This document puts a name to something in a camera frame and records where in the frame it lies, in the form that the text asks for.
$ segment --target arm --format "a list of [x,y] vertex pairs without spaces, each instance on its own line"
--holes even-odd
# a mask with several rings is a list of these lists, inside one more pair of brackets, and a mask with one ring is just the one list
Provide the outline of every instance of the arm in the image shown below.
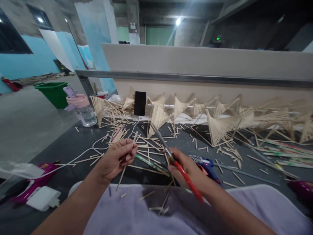
[[78,188],[32,233],[83,234],[87,222],[102,194],[126,165],[130,165],[138,150],[131,139],[112,145]]
[[[183,165],[195,187],[219,214],[230,231],[236,234],[275,234],[266,224],[239,204],[217,183],[204,175],[193,160],[176,148],[170,149],[175,159]],[[188,184],[176,167],[170,165],[169,171],[180,185],[188,188]]]

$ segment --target red cup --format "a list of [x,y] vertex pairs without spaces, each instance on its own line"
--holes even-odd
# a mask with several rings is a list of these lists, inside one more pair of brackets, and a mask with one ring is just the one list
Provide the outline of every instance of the red cup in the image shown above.
[[109,92],[108,91],[99,91],[98,93],[96,93],[96,96],[101,98],[101,99],[105,99],[109,96]]

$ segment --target purple cloth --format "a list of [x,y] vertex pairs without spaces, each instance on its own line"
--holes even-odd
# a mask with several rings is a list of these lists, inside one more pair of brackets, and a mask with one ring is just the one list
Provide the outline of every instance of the purple cloth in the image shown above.
[[[71,194],[80,184],[75,184]],[[84,235],[98,234],[228,234],[225,225],[211,206],[201,204],[189,191],[165,186],[111,184],[91,215]],[[138,201],[155,190],[155,193]],[[279,191],[268,185],[254,185],[227,190],[240,204],[267,224],[277,234],[312,235],[313,224]],[[149,207],[164,206],[159,211]]]

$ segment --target person's left hand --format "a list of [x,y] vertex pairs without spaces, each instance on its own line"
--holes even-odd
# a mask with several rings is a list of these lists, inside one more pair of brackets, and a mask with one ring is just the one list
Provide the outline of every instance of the person's left hand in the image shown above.
[[114,143],[95,166],[101,180],[110,183],[124,168],[132,164],[138,147],[132,139],[123,139]]

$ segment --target window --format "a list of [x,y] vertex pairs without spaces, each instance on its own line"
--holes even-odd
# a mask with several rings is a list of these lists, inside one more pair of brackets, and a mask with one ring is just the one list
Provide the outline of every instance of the window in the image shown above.
[[0,8],[0,53],[32,54],[23,38]]
[[54,31],[52,28],[52,25],[48,19],[48,16],[46,15],[46,13],[44,11],[42,11],[36,7],[33,7],[29,4],[27,4],[27,6],[28,6],[28,9],[30,10],[30,12],[33,14],[33,17],[34,17],[36,23],[39,25],[39,28]]

